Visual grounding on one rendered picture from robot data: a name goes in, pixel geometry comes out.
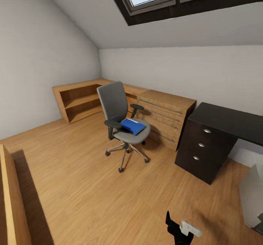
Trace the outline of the swivel chair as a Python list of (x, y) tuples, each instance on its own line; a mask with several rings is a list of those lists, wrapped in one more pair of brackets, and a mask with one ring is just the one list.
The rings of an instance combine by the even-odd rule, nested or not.
[(146, 143), (144, 140), (148, 137), (151, 131), (151, 126), (148, 122), (142, 119), (134, 118), (137, 109), (143, 110), (144, 107), (136, 104), (130, 105), (134, 108), (130, 120), (145, 125), (144, 129), (142, 129), (138, 134), (133, 135), (121, 129), (122, 124), (120, 122), (126, 118), (128, 112), (128, 103), (123, 83), (121, 81), (115, 81), (102, 85), (97, 88), (97, 92), (106, 118), (104, 124), (108, 126), (108, 139), (113, 140), (115, 138), (120, 142), (124, 142), (124, 144), (106, 149), (105, 155), (109, 155), (108, 150), (113, 150), (120, 147), (123, 147), (125, 149), (121, 166), (118, 168), (118, 171), (120, 173), (123, 172), (122, 165), (124, 162), (125, 154), (129, 153), (130, 148), (143, 156), (145, 158), (145, 163), (148, 163), (148, 158), (132, 146), (141, 142), (144, 145)]

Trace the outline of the folder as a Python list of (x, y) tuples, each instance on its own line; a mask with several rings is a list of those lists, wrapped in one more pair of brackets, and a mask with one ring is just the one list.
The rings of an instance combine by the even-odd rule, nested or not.
[(125, 130), (133, 135), (138, 134), (142, 129), (145, 128), (145, 125), (137, 123), (130, 119), (123, 120), (120, 123), (122, 124), (122, 130)]

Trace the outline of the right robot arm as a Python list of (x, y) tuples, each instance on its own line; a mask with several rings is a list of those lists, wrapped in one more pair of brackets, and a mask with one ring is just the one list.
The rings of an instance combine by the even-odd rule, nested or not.
[(182, 226), (178, 225), (170, 219), (169, 211), (167, 211), (166, 222), (168, 225), (168, 232), (174, 236), (175, 245), (190, 245), (191, 241), (194, 238), (194, 235), (197, 237), (202, 236), (201, 230), (191, 225), (186, 221), (182, 221)]

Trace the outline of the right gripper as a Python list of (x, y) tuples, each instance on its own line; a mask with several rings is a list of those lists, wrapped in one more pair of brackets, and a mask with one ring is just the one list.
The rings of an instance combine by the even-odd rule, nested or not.
[(168, 225), (168, 228), (167, 228), (168, 232), (174, 236), (175, 245), (181, 242), (186, 243), (186, 245), (190, 245), (191, 241), (194, 238), (193, 233), (189, 232), (188, 236), (183, 234), (179, 227), (180, 225), (178, 225), (177, 223), (175, 223), (174, 221), (170, 219), (169, 211), (167, 211), (165, 223)]

